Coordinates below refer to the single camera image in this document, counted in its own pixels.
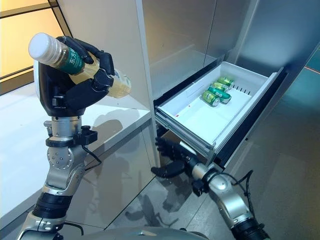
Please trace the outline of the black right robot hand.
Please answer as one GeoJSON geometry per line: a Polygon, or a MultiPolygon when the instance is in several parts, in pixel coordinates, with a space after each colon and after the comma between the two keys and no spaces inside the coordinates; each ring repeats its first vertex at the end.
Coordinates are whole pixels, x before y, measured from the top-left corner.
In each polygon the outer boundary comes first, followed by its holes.
{"type": "Polygon", "coordinates": [[[154,166],[150,169],[157,177],[169,179],[180,175],[186,171],[188,159],[196,157],[185,147],[166,138],[156,137],[155,145],[163,157],[168,157],[171,160],[170,163],[164,166],[154,166]]]}

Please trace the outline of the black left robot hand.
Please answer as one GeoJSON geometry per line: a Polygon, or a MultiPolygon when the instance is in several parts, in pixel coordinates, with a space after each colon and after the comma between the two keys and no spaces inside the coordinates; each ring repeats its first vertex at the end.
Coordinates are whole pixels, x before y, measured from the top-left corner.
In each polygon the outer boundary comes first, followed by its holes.
{"type": "Polygon", "coordinates": [[[51,117],[82,116],[114,84],[111,54],[79,39],[37,33],[28,52],[36,94],[51,117]]]}

